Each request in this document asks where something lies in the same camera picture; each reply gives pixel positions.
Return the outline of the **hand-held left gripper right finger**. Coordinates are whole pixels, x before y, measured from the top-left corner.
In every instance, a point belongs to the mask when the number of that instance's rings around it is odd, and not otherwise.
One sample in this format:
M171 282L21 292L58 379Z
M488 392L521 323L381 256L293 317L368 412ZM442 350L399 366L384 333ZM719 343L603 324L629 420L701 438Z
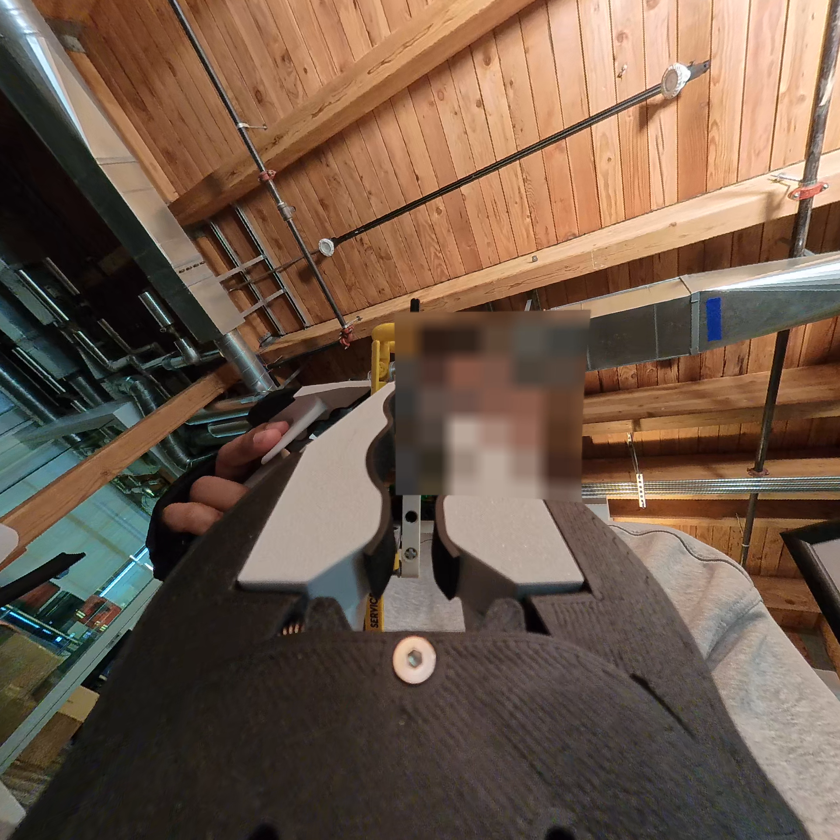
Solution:
M576 593L585 584L543 500L439 497L432 562L438 589L472 613L500 599Z

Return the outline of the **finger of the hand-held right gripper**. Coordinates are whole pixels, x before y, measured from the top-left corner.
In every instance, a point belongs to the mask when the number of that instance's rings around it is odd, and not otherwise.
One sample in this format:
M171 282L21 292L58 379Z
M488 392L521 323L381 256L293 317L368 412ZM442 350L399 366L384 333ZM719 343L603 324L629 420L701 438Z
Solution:
M394 449L393 396L394 384L385 384L373 394L369 384L304 388L302 395L295 396L291 404L276 415L276 419L286 422L289 428L281 441L261 459L261 464L267 466L299 438L303 439L305 449L313 448L321 460L339 459L347 454L363 458L376 446L376 441L383 438L385 458L390 459ZM313 430L316 422L329 419L343 408L349 408L350 412L314 440L309 440L307 433Z

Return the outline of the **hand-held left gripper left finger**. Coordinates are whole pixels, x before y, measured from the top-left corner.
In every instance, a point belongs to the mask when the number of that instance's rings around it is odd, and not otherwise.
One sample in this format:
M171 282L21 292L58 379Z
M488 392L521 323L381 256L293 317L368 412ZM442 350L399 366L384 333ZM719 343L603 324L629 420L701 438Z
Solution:
M348 414L340 409L316 422L314 440ZM280 457L262 465L247 481L273 501L267 520L238 573L238 585L252 592L330 597L342 607L353 630L363 628L364 607L380 596L392 577L396 540L388 478L394 461L379 438L365 457L318 458L299 438Z

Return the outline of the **person's right hand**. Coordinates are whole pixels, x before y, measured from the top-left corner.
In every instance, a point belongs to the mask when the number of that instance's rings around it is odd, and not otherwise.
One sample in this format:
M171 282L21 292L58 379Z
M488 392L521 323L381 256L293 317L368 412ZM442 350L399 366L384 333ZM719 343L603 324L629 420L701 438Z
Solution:
M282 421L260 424L170 485L155 504L145 540L156 580L163 581L193 542L248 493L247 478L288 428Z

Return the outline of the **bundle of metal pipes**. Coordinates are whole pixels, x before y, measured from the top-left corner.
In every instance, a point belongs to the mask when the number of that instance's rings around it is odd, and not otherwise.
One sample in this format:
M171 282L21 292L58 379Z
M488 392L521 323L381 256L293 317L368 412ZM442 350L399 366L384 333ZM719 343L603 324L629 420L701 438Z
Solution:
M92 317L86 299L50 259L27 266L2 262L2 332L17 355L46 382L98 404L99 393L123 395L150 413L175 392L168 375L221 363L220 349L201 350L176 326L171 313L146 289L141 307L154 321L152 339L134 348L110 322Z

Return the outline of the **metal strut channel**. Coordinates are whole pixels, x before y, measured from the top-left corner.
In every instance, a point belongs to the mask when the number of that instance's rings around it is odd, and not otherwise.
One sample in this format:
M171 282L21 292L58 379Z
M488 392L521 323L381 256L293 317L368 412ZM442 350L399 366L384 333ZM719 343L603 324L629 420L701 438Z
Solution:
M809 496L839 492L838 476L714 479L634 479L585 482L582 497L615 499L696 498L738 495Z

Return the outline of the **black angled bar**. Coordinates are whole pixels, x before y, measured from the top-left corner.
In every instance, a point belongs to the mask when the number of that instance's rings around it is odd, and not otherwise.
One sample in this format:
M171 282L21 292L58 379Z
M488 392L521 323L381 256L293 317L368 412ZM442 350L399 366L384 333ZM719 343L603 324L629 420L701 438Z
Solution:
M38 568L27 572L14 581L10 581L1 587L2 602L9 603L32 591L34 588L46 583L53 578L63 575L80 560L84 559L85 553L60 553L53 559L43 563Z

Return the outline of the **black rod with round plates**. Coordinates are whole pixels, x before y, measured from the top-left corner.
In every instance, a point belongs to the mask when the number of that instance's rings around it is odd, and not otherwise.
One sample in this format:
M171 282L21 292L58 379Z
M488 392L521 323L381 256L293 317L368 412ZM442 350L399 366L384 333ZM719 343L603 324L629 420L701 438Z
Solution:
M609 108L605 108L604 110L592 114L591 116L572 124L568 128L562 129L561 131L553 133L544 139L531 143L523 149L508 154L498 161L494 161L476 171L459 177L457 180L441 186L433 192L420 196L417 199L399 206L384 215L378 216L344 234L335 237L321 238L318 242L317 252L322 256L332 257L335 249L342 244L365 235L384 224L393 222L397 218L409 214L431 202L440 200L446 195L454 193L474 182L477 182L478 180L498 173L510 165L523 161L533 154L542 152L555 144L563 143L579 133L594 128L594 126L603 123L606 120L617 118L620 114L635 109L636 107L639 107L657 97L665 100L673 100L678 97L678 95L690 82L708 73L710 66L710 59L697 63L692 62L688 65L683 64L682 62L676 62L665 70L657 85L640 91L630 98L619 101Z

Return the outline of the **cardboard box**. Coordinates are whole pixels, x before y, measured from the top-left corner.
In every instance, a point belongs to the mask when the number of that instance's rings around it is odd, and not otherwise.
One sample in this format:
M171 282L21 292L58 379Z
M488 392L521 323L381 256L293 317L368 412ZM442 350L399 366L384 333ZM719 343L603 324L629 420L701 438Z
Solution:
M89 717L99 699L99 693L90 688L79 686L69 695L68 699L58 709L58 713L79 724Z

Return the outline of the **black framed picture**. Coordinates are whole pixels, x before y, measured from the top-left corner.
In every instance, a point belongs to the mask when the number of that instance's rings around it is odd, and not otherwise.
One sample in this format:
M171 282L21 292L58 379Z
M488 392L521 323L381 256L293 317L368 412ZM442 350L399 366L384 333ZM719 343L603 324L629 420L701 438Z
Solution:
M820 607L826 629L839 640L839 520L783 531L784 545Z

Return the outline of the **dark sprinkler pipe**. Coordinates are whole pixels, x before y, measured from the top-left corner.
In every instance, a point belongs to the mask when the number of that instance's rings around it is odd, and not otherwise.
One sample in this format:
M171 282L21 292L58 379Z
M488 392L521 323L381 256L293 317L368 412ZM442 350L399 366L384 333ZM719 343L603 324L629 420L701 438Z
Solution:
M224 108L226 109L227 114L228 114L231 122L234 124L235 129L238 133L238 136L239 136L242 144L244 145L244 147L245 147L245 149L248 153L248 156L250 157L250 159L253 162L253 168L255 169L256 176L258 177L259 173L262 170L269 169L269 168L266 166L266 163L263 161L263 158L260 155L260 153L258 152L254 142L252 141L252 139L250 139L249 128L248 128L246 122L240 118L240 115L238 114L238 112L235 108L235 105L231 101L230 97L228 96L222 81L219 79L219 77L218 77L218 75L217 75L217 73L216 73L216 71L215 71L215 69L212 65L211 60L208 58L207 53L205 52L203 46L201 45L201 42L200 42L199 38L196 36L196 33L195 33L193 27L190 25L189 21L187 20L186 15L185 15L185 13L182 9L182 6L177 1L170 1L169 5L172 9L172 12L173 12L174 16L176 17L176 19L179 23L179 25L181 26L185 36L187 37L187 39L189 40L193 50L195 51L197 58L201 62L202 67L203 67L207 77L209 78L211 84L213 85L213 88L215 89L215 92L216 92L218 98L223 103ZM261 185L261 187L266 192L268 192L268 194L270 195L273 203L276 205L276 209L277 209L279 215L281 216L282 220L286 223L286 225L287 225L287 227L290 231L290 234L294 238L295 243L298 247L298 250L300 251L300 256L306 261L311 273L314 276L314 279L317 281L318 286L320 287L320 290L321 290L323 296L326 298L327 303L329 304L329 307L332 310L333 315L335 316L335 318L339 322L339 327L340 327L339 333L340 333L342 326L347 321L345 320L344 315L342 314L336 300L334 300L333 294L331 293L330 289L328 288L327 283L322 276L320 268L318 267L318 265L314 261L314 258L313 258L313 255L312 255L312 250L305 243L304 238L301 235L301 233L298 229L298 226L296 225L296 223L294 221L293 217L294 217L295 209L290 204L286 203L283 200L283 198L281 197L281 195L280 195L280 193L277 189L277 184L275 182L274 182L274 185L269 186L269 188L266 188L264 185Z

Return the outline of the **thick metal pipe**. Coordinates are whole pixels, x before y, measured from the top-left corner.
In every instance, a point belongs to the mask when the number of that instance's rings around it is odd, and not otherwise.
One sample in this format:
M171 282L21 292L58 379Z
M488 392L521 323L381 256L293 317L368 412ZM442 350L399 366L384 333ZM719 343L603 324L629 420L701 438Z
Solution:
M838 2L751 2L738 178L762 188L759 262L803 256L838 56Z

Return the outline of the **round spiral metal duct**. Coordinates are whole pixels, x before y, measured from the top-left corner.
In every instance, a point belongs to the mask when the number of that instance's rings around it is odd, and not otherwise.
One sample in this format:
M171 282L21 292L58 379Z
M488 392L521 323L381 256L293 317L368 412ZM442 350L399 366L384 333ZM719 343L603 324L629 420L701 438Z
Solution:
M277 390L277 382L240 331L233 329L218 336L214 342L252 393L263 395Z

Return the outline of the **large silver air duct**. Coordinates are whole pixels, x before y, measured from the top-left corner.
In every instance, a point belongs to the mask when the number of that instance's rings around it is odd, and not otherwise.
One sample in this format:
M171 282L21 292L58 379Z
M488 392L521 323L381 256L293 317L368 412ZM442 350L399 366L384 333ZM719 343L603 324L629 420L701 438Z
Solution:
M242 314L32 2L1 2L2 91L198 342L250 349Z

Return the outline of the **rectangular metal air duct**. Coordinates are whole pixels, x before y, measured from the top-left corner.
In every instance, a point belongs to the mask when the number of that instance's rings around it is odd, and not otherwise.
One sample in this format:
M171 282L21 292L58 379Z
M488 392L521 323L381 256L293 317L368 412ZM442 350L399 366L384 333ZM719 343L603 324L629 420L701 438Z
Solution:
M721 298L722 340L707 343L706 300ZM562 307L544 334L550 358L589 371L664 361L753 340L839 313L839 254L681 275Z

